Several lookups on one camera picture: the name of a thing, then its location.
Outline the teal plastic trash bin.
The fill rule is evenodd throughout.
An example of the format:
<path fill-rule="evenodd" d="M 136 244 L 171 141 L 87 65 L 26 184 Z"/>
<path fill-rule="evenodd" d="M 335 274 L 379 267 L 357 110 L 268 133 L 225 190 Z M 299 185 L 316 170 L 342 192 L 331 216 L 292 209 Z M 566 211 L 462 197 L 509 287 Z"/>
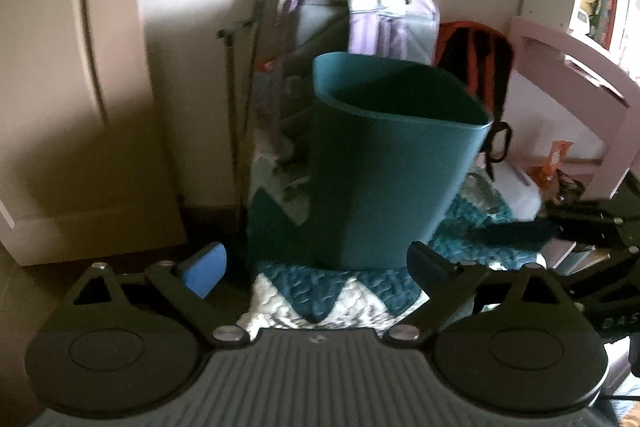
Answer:
<path fill-rule="evenodd" d="M 400 269 L 444 219 L 492 118 L 432 66 L 335 57 L 318 73 L 308 245 L 328 268 Z"/>

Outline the teal white zigzag quilt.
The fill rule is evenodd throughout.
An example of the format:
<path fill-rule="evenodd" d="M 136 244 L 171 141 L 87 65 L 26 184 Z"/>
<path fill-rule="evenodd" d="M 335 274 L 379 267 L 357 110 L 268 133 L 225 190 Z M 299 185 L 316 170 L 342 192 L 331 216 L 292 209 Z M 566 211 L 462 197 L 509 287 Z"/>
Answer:
<path fill-rule="evenodd" d="M 497 271 L 544 263 L 538 244 L 488 246 L 471 237 L 487 225 L 533 219 L 540 206 L 538 188 L 521 174 L 506 168 L 491 182 L 474 168 L 428 246 L 449 261 L 475 260 Z M 383 334 L 427 300 L 405 269 L 332 271 L 262 261 L 238 325 L 250 338 L 261 329 L 364 327 Z"/>

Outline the beige wooden door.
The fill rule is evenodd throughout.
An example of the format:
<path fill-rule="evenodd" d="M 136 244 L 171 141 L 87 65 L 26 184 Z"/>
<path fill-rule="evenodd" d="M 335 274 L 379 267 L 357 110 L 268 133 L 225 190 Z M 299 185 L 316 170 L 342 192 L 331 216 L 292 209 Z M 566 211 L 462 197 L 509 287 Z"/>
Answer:
<path fill-rule="evenodd" d="M 1 243 L 20 265 L 184 232 L 139 0 L 1 0 Z"/>

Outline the orange snack bag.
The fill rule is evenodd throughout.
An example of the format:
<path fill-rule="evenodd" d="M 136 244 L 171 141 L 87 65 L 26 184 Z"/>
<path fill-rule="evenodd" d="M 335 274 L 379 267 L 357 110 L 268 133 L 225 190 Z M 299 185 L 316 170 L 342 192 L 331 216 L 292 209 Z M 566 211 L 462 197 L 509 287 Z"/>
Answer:
<path fill-rule="evenodd" d="M 572 145 L 570 141 L 554 141 L 544 162 L 528 169 L 527 173 L 539 187 L 546 188 L 552 184 Z"/>

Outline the black orange backpack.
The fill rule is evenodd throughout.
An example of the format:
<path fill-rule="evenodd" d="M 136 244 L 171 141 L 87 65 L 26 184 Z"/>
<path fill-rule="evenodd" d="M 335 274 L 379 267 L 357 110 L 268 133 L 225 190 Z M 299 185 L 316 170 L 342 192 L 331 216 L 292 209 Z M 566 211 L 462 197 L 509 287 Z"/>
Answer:
<path fill-rule="evenodd" d="M 503 120 L 514 65 L 512 44 L 500 31 L 484 24 L 470 20 L 441 23 L 435 63 L 456 77 L 494 118 L 480 151 L 489 178 L 495 179 L 494 165 L 506 159 L 513 136 L 510 124 Z"/>

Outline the purple grey backpack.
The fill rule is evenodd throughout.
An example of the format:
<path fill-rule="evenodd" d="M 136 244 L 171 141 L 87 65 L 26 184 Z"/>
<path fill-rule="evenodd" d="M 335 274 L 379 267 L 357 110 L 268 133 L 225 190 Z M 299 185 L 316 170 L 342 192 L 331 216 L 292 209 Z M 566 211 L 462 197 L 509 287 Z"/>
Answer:
<path fill-rule="evenodd" d="M 250 193 L 266 193 L 294 225 L 307 221 L 320 63 L 383 57 L 431 65 L 439 22 L 434 0 L 262 0 L 248 87 Z"/>

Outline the pink desk frame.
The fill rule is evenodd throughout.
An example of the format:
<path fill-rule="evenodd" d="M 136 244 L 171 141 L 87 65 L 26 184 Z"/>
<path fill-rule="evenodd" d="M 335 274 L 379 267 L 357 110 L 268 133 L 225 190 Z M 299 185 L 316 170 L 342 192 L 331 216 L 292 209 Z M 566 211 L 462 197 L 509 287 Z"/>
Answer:
<path fill-rule="evenodd" d="M 610 199 L 639 170 L 639 86 L 593 46 L 524 17 L 511 22 L 515 50 L 504 118 L 508 158 L 544 163 L 555 140 L 574 144 L 565 171 L 584 180 L 585 199 Z"/>

